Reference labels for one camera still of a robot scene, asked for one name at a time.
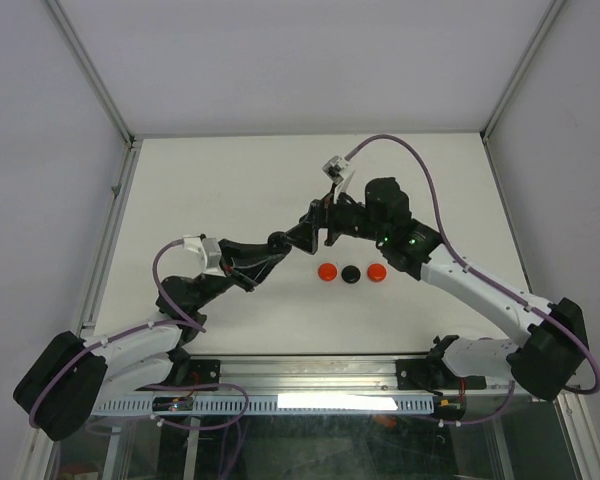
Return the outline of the orange charging case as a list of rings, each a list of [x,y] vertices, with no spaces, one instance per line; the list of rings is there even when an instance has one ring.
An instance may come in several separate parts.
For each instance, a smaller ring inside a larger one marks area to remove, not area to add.
[[[338,268],[332,263],[322,263],[317,270],[318,277],[325,282],[331,282],[338,276]]]
[[[387,277],[387,268],[383,264],[373,263],[367,268],[367,277],[372,282],[382,282]]]

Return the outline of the black earbud charging case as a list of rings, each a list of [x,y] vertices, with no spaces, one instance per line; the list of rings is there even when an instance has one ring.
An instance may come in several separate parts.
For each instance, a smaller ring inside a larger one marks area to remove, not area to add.
[[[341,271],[341,278],[347,284],[355,284],[361,279],[361,271],[355,265],[346,265]]]

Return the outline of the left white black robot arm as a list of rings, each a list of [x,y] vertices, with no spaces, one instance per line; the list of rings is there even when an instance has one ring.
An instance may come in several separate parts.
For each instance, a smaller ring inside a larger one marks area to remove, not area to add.
[[[31,427],[53,441],[64,440],[95,408],[120,395],[184,385],[190,366],[183,348],[204,332],[203,308],[232,288],[253,291],[291,251],[282,232],[262,244],[184,236],[158,251],[153,268],[176,248],[194,255],[200,272],[194,278],[161,278],[153,271],[156,313],[117,333],[81,338],[64,331],[49,342],[13,392]]]

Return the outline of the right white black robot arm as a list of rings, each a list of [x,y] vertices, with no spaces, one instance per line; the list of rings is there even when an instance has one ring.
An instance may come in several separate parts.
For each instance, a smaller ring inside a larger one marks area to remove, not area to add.
[[[413,218],[408,195],[392,177],[368,182],[362,203],[331,190],[311,202],[285,237],[313,254],[321,230],[328,246],[342,235],[374,242],[395,270],[454,296],[504,333],[502,339],[442,338],[427,363],[428,378],[439,387],[461,377],[492,376],[514,380],[531,395],[552,401],[586,358],[584,315],[577,303],[515,290],[452,253],[440,232]]]

